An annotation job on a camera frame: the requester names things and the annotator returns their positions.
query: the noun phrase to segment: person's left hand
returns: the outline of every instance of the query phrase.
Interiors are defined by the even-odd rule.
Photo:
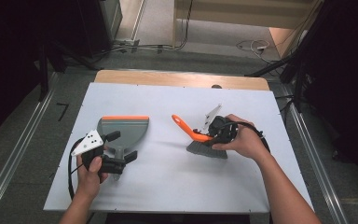
[[[83,163],[81,155],[76,157],[77,166]],[[100,191],[100,184],[108,177],[107,173],[102,173],[102,177],[98,176],[101,169],[101,157],[95,157],[89,165],[89,170],[84,165],[77,169],[78,185],[76,195],[81,195],[87,199],[93,200]]]

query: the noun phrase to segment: orange object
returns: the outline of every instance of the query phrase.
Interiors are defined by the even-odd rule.
[[[103,119],[149,119],[148,116],[103,116]]]
[[[190,127],[177,115],[172,115],[173,121],[183,130],[185,133],[187,133],[194,141],[197,142],[206,142],[209,140],[212,140],[213,138],[202,134],[202,133],[194,133],[193,130],[191,130]]]

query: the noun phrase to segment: orange handle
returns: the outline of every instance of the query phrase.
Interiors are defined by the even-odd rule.
[[[191,130],[190,127],[177,115],[172,115],[173,121],[183,130],[185,133],[187,133],[194,141],[197,142],[206,142],[212,139],[212,137],[201,134],[201,133],[194,133],[193,130]]]

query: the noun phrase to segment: gray floor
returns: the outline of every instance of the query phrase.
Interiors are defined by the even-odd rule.
[[[172,18],[173,1],[147,0],[136,39],[140,40],[141,45],[171,45]],[[177,20],[176,46],[182,43],[185,34],[186,20]],[[182,51],[257,59],[258,57],[251,51],[254,40],[262,40],[253,44],[254,49],[269,45],[263,52],[263,58],[269,61],[280,60],[278,51],[273,48],[275,44],[268,27],[221,22],[190,20],[187,42]]]
[[[190,52],[138,50],[136,53],[111,53],[99,65],[106,69],[144,69],[162,71],[191,71],[203,73],[227,74],[240,76],[254,72],[264,63],[256,59],[244,60],[239,57],[198,54]],[[52,177],[61,159],[66,141],[73,128],[83,96],[96,72],[83,66],[71,66],[60,80],[50,104],[41,119],[36,132],[0,202],[0,223],[57,223],[62,213],[44,212],[43,205],[47,198]],[[270,88],[275,95],[282,95],[281,84],[276,77],[267,75]],[[16,111],[7,119],[0,129],[0,170],[9,152],[34,111],[39,88],[31,92]],[[62,107],[57,103],[69,104],[63,119]],[[278,100],[280,107],[284,100]],[[332,147],[323,123],[310,113],[304,105],[304,115],[312,137],[320,150],[324,165],[335,185],[340,199],[358,199],[358,167],[350,163],[331,160]],[[333,223],[324,196],[310,167],[310,161],[304,151],[298,130],[293,120],[288,117],[287,132],[292,141],[301,172],[307,183],[310,197],[317,215],[323,223]],[[358,203],[346,200],[344,209],[350,223],[358,223]],[[252,223],[268,223],[268,217],[253,215]]]

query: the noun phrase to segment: white table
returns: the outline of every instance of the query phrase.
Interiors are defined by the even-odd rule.
[[[177,114],[198,128],[208,113],[223,104],[219,115],[234,113],[263,131],[271,153],[311,205],[295,154],[271,91],[218,90],[128,84],[91,83],[68,145],[62,155],[45,210],[66,210],[67,161],[72,144],[105,115],[147,115],[145,138],[131,150],[138,159],[118,181],[108,178],[91,210],[152,213],[267,213],[269,204],[258,167],[233,151],[227,160],[186,151],[189,137],[172,121]],[[74,187],[77,178],[73,174]]]

